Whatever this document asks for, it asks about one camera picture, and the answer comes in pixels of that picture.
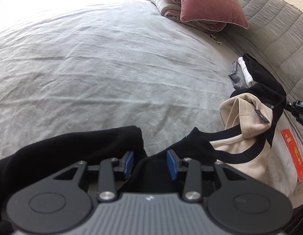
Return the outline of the beige black bear sweatshirt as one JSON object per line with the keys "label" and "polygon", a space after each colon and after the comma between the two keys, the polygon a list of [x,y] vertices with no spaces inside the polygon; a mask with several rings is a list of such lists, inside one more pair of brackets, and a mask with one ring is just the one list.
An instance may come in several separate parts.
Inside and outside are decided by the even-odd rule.
{"label": "beige black bear sweatshirt", "polygon": [[[0,161],[0,234],[281,234],[292,215],[284,194],[263,183],[286,98],[261,83],[221,104],[225,129],[194,128],[147,156],[136,126],[72,133]],[[203,200],[188,203],[166,154],[200,162]],[[133,152],[118,199],[97,201],[100,163]]]}

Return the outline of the folded black garment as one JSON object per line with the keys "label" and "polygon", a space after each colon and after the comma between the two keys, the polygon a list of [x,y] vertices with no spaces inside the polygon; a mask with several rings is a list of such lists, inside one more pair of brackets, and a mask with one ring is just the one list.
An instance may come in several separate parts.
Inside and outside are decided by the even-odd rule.
{"label": "folded black garment", "polygon": [[281,96],[286,98],[286,92],[282,85],[274,78],[274,76],[263,65],[261,65],[255,58],[248,53],[243,54],[243,60],[246,64],[247,70],[254,81],[261,83],[266,87],[276,91]]}

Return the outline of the red booklet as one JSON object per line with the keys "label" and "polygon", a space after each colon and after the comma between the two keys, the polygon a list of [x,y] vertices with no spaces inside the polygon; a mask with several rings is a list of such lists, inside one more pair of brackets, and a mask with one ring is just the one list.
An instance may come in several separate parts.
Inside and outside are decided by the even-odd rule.
{"label": "red booklet", "polygon": [[289,129],[281,130],[281,135],[286,143],[287,149],[291,155],[293,165],[295,166],[298,182],[302,182],[303,179],[303,158],[300,153],[300,149],[296,143],[295,138],[293,137]]}

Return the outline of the folded white garment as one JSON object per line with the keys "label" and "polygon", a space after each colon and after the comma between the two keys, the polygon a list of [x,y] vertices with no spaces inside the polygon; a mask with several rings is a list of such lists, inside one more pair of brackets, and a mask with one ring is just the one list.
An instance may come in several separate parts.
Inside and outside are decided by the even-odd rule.
{"label": "folded white garment", "polygon": [[247,69],[247,66],[246,66],[246,63],[243,60],[243,57],[239,57],[238,58],[238,63],[240,65],[240,67],[241,67],[241,70],[242,70],[242,73],[244,75],[247,87],[252,87],[255,84],[255,81],[252,78],[252,75],[249,73],[249,71]]}

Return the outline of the folded grey sweater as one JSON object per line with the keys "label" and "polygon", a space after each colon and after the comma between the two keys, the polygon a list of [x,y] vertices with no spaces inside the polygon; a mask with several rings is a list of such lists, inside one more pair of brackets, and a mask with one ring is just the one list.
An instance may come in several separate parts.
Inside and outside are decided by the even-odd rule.
{"label": "folded grey sweater", "polygon": [[231,73],[229,74],[229,79],[232,83],[234,89],[247,89],[245,77],[243,75],[241,66],[237,61],[232,62]]}

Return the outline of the grey quilted headboard cover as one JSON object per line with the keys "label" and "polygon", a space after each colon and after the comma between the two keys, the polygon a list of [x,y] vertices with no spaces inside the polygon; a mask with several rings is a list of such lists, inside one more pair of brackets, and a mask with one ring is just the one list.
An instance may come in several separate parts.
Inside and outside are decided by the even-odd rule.
{"label": "grey quilted headboard cover", "polygon": [[238,55],[248,53],[280,82],[287,102],[303,101],[303,12],[284,0],[238,0],[249,28],[215,34]]}

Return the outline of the pink velvet pillow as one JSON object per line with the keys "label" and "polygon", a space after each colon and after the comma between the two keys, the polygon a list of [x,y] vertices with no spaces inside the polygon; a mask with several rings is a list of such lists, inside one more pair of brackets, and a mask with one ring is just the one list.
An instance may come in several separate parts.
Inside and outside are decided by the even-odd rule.
{"label": "pink velvet pillow", "polygon": [[238,0],[181,0],[183,22],[211,21],[249,28],[247,17]]}

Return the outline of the folded grey pink quilt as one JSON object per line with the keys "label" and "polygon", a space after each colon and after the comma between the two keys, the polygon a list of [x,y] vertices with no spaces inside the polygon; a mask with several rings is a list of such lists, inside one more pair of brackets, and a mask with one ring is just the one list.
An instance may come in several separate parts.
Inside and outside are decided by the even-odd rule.
{"label": "folded grey pink quilt", "polygon": [[151,2],[157,7],[161,16],[164,16],[178,23],[183,23],[204,33],[219,32],[226,26],[225,22],[206,20],[192,20],[187,22],[182,21],[180,18],[181,0],[151,0]]}

